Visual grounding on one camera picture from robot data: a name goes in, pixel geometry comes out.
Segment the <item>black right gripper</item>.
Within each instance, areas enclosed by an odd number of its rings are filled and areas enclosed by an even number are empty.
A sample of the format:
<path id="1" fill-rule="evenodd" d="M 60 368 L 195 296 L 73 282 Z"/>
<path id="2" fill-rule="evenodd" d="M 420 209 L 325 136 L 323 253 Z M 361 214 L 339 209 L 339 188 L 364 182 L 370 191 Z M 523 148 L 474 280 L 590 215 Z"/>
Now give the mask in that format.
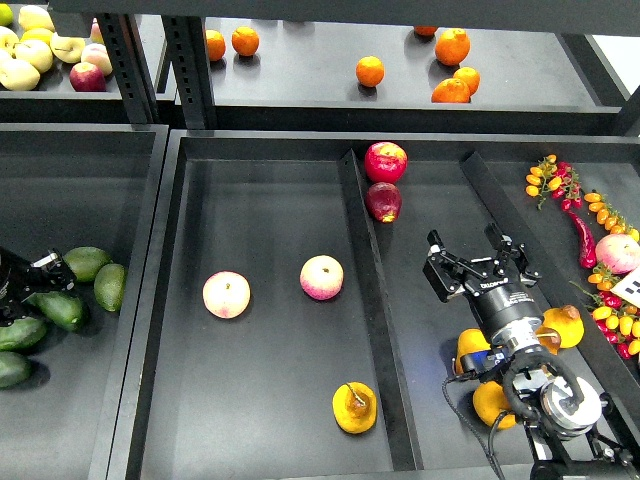
<path id="1" fill-rule="evenodd" d="M 494 257 L 466 260 L 445 250 L 437 230 L 427 235 L 429 250 L 423 272 L 439 300 L 464 297 L 486 341 L 493 347 L 527 348 L 538 343 L 535 331 L 543 314 L 528 289 L 540 279 L 529 268 L 522 247 L 495 223 L 485 236 Z"/>

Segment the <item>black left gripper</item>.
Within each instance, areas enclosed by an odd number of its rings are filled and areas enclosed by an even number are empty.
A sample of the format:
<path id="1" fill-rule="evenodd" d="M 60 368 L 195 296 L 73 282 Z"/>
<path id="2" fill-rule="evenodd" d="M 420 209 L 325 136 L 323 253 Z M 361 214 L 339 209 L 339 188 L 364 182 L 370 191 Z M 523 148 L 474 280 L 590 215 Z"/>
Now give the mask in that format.
<path id="1" fill-rule="evenodd" d="M 68 292 L 76 275 L 61 253 L 49 250 L 42 258 L 29 261 L 1 248 L 1 326 L 32 314 L 28 300 L 36 293 Z"/>

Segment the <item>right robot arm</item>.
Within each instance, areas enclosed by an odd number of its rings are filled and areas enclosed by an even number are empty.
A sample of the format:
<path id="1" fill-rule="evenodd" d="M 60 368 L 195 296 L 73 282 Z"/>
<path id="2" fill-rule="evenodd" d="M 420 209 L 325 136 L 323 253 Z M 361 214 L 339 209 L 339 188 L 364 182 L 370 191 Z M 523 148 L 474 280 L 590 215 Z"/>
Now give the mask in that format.
<path id="1" fill-rule="evenodd" d="M 494 381 L 502 388 L 507 405 L 479 441 L 494 473 L 504 476 L 494 439 L 500 423 L 512 415 L 527 435 L 531 478 L 638 478 L 638 436 L 613 396 L 577 376 L 536 334 L 543 313 L 528 290 L 541 276 L 530 267 L 524 245 L 495 224 L 485 235 L 494 255 L 467 260 L 430 231 L 423 272 L 441 301 L 467 300 L 488 343 L 453 362 L 454 372 L 443 384 Z"/>

